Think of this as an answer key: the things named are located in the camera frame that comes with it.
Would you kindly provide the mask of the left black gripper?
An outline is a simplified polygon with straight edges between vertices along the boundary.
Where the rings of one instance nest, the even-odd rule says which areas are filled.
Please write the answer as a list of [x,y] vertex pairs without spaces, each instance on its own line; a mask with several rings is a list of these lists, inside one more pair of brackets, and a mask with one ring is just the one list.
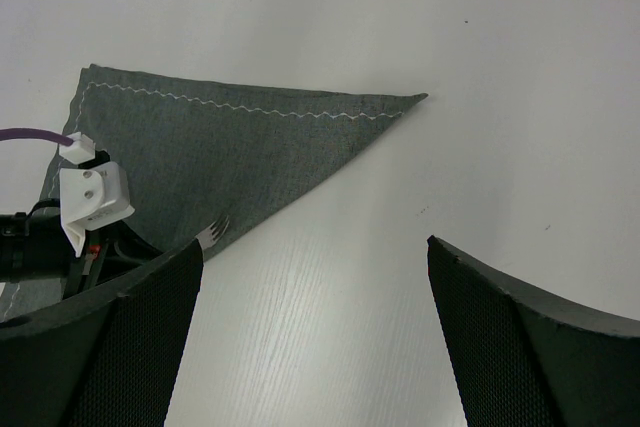
[[123,221],[89,233],[76,254],[60,202],[1,216],[1,305],[46,307],[118,278],[161,255]]

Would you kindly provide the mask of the pink handled fork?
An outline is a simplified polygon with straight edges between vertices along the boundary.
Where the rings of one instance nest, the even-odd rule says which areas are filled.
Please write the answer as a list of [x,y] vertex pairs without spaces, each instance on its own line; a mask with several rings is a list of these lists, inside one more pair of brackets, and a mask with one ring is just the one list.
[[196,240],[202,251],[213,248],[226,233],[230,219],[228,215],[221,215],[209,226],[196,235]]

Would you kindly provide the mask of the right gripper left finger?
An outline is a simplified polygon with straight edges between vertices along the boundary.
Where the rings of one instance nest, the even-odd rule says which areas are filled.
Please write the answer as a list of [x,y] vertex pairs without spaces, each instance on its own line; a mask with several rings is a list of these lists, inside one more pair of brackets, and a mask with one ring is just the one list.
[[203,267],[192,241],[2,323],[2,425],[163,425]]

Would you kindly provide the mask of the grey cloth napkin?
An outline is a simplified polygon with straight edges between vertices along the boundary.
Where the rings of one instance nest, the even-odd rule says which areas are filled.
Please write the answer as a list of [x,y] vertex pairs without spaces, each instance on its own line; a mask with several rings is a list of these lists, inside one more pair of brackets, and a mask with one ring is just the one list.
[[128,228],[160,252],[217,220],[228,245],[326,181],[423,100],[84,68],[65,133],[126,172]]

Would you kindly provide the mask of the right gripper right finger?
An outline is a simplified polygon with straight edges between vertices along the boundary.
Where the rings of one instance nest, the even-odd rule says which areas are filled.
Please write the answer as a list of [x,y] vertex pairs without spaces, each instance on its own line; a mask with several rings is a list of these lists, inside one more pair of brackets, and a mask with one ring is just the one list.
[[639,323],[428,240],[428,276],[470,426],[636,426]]

